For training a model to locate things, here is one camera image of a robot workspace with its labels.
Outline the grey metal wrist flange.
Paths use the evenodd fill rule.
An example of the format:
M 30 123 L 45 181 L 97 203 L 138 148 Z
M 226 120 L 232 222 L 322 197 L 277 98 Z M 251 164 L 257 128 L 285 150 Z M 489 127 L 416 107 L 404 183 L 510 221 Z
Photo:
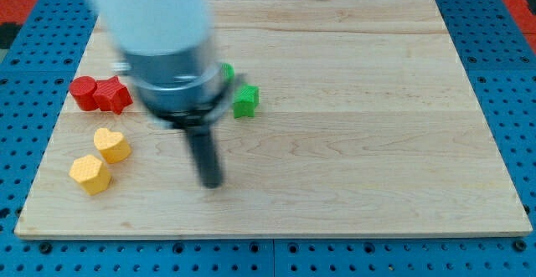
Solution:
M 226 82 L 214 37 L 179 51 L 123 53 L 137 98 L 148 112 L 172 128 L 210 126 L 232 106 L 243 75 Z

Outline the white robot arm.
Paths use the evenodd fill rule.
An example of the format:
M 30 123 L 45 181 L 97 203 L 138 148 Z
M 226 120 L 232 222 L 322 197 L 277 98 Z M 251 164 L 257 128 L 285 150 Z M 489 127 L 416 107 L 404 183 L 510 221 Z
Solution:
M 212 126 L 232 106 L 244 77 L 219 60 L 208 0 L 89 0 L 128 63 L 138 99 L 187 138 L 200 183 L 224 172 Z

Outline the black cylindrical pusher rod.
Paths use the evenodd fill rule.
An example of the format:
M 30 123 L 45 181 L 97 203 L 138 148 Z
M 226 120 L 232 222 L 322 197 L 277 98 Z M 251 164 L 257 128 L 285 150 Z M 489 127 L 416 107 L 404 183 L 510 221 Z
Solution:
M 217 188 L 224 182 L 213 132 L 209 126 L 185 131 L 200 183 L 206 188 Z

